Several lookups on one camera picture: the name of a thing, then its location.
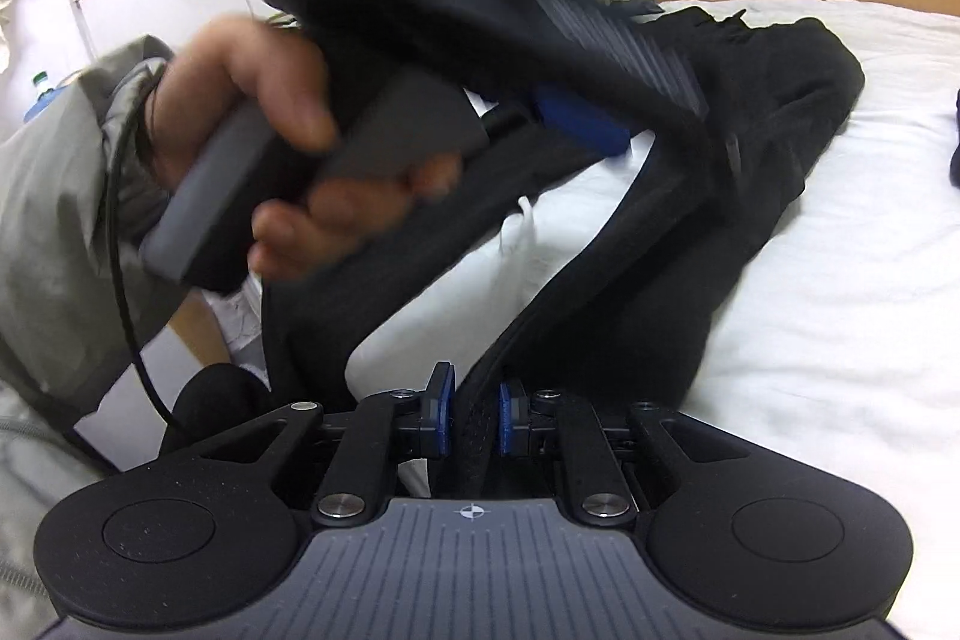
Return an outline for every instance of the sleeve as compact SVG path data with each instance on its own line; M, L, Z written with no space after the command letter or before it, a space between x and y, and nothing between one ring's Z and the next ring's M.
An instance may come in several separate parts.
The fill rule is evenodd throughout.
M107 261L107 169L139 92L170 57L152 37L114 52L0 145L0 381L61 429L96 410L130 364ZM142 344L186 291L139 263L136 245L167 194L133 146L120 190L121 263Z

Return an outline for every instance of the black cable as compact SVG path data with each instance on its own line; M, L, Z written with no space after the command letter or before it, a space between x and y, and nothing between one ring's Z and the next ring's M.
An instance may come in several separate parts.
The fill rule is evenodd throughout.
M140 380L143 391L147 394L147 399L154 406L157 414L163 418L164 422L171 429L176 429L180 434L193 442L193 437L187 432L186 427L181 424L173 413L167 410L154 382L150 379L150 373L144 365L143 356L140 355L140 346L136 339L136 329L133 328L133 316L130 313L130 303L127 301L127 290L123 280L123 268L120 266L120 237L117 231L118 214L120 212L120 182L123 173L123 162L126 158L127 148L130 146L130 140L143 121L144 108L150 93L155 90L160 79L163 76L164 69L161 68L148 82L140 97L133 105L133 110L127 116L123 128L120 130L120 136L117 139L116 149L113 151L113 160L110 162L107 172L107 253L110 263L110 280L113 282L113 297L116 300L117 311L120 316L120 324L123 327L124 338L127 340L127 348L130 350L131 363L136 370L136 376Z

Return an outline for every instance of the bed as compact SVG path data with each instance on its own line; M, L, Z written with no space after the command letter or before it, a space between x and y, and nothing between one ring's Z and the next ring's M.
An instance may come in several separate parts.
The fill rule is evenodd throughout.
M956 640L960 190L947 171L957 147L960 18L945 13L960 12L960 2L664 8L690 4L717 18L745 9L753 26L819 18L867 81L805 193L716 314L685 411L891 501L910 525L915 557L890 619L914 640ZM522 201L498 233L354 351L354 394L422 386L436 357L465 372L595 236L651 143L640 135L625 161Z

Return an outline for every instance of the gray jacket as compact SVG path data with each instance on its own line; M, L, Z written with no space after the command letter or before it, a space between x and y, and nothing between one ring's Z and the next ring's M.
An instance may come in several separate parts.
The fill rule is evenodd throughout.
M73 458L37 411L56 427L71 426L96 410L130 364L104 241L107 166L138 91L170 55L152 38L124 47L0 145L4 640L29 640L54 619L32 565L32 538L56 501L97 477ZM165 199L131 150L121 188L121 235L128 239L122 263L143 341L163 328L184 298L179 287L143 271L134 247Z

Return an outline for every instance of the silver screw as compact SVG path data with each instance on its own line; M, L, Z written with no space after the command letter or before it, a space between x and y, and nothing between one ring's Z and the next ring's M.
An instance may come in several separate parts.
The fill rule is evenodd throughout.
M616 518L630 509L630 503L619 494L591 494L584 499L582 507L594 518Z
M328 494L317 503L317 509L328 518L352 518L367 506L356 494Z

